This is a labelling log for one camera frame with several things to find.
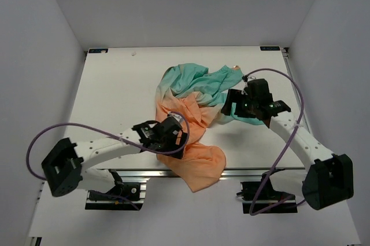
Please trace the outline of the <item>orange and teal jacket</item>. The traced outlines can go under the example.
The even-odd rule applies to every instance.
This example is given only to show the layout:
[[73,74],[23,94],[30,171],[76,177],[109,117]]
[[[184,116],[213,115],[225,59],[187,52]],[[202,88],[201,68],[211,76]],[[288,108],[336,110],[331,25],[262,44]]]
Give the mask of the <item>orange and teal jacket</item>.
[[228,123],[220,109],[225,103],[226,91],[242,80],[239,66],[223,66],[215,72],[207,67],[187,63],[169,67],[156,89],[156,120],[162,121],[171,111],[181,113],[189,130],[189,139],[183,157],[177,159],[157,155],[157,160],[181,177],[192,192],[214,185],[226,166],[226,156],[217,146],[200,142],[213,123]]

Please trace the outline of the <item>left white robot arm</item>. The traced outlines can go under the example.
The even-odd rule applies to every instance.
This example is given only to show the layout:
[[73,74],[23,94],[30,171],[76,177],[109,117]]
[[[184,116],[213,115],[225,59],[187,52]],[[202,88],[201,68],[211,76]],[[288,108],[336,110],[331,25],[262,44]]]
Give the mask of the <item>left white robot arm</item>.
[[146,121],[136,124],[119,135],[87,142],[59,140],[42,161],[42,169],[53,197],[70,192],[94,190],[109,199],[118,198],[124,184],[114,169],[97,169],[106,161],[142,152],[183,157],[190,127],[179,115],[169,115],[162,122]]

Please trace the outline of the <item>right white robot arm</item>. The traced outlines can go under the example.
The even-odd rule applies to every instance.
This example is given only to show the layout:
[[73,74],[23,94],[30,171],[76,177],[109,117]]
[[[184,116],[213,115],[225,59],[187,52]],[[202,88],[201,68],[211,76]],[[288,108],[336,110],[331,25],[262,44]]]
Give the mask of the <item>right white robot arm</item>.
[[302,197],[314,210],[350,199],[354,195],[353,162],[336,155],[295,120],[291,108],[275,101],[265,79],[251,80],[243,90],[230,89],[221,109],[224,115],[256,118],[277,134],[303,164],[304,172],[273,167],[262,175],[258,193],[268,199],[281,192]]

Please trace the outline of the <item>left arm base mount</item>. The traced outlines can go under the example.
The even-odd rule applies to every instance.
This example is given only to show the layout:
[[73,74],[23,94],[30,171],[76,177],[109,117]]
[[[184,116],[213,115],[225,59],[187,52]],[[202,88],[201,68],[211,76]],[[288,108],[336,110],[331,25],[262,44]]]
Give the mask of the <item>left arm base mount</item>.
[[140,211],[143,206],[141,182],[125,182],[117,171],[109,170],[114,179],[114,187],[108,192],[89,190],[86,210]]

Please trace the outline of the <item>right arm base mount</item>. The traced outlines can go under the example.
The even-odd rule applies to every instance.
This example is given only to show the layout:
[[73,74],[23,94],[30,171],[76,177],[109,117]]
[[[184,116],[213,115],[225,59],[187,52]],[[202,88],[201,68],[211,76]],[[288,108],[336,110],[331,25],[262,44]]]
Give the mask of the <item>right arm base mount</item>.
[[[252,201],[256,192],[258,191],[258,188],[260,187],[261,182],[265,178],[265,175],[266,173],[263,173],[257,178],[240,183],[241,190],[236,193],[236,198],[242,202],[244,214],[249,214]],[[270,181],[268,181],[260,192],[256,203],[253,206],[253,212],[256,213],[261,209],[270,207],[271,205],[274,205],[287,197],[287,201],[262,212],[263,214],[296,214],[298,212],[295,196],[291,196],[286,192],[277,192],[273,190]]]

